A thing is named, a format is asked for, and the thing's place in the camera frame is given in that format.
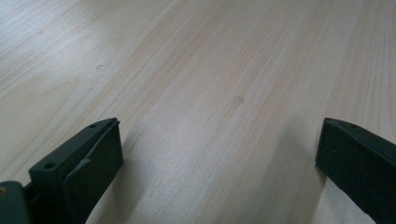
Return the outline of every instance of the wood grain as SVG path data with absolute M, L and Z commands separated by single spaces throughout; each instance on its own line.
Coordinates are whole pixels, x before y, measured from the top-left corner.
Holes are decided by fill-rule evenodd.
M 89 223 L 374 223 L 314 158 L 325 117 L 396 142 L 395 1 L 3 1 L 0 68 L 0 181 L 121 120 Z

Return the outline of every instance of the table surface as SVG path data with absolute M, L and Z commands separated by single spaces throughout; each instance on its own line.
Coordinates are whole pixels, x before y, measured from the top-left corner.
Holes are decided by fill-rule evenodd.
M 396 1 L 3 1 L 0 181 L 117 117 L 88 223 L 374 223 L 315 168 L 324 118 L 396 142 Z

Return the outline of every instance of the dark green plastic object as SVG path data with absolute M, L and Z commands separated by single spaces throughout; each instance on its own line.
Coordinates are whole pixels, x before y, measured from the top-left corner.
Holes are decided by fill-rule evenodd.
M 85 223 L 123 165 L 119 123 L 74 135 L 29 170 L 26 187 L 0 183 L 0 223 Z
M 325 119 L 317 167 L 376 223 L 396 223 L 396 146 L 355 124 Z

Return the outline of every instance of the clip jaw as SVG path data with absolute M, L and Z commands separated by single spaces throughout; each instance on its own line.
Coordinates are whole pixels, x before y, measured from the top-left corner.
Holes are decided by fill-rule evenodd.
M 377 223 L 396 223 L 396 146 L 355 124 L 325 119 L 317 167 Z
M 119 123 L 105 119 L 74 135 L 29 170 L 24 190 L 0 183 L 0 223 L 85 223 L 123 165 Z

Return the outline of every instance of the light wood grain surface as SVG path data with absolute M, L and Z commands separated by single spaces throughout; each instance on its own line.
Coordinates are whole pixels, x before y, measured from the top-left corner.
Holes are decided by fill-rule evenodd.
M 315 168 L 325 117 L 396 142 L 396 1 L 0 3 L 0 181 L 120 119 L 89 223 L 374 223 Z

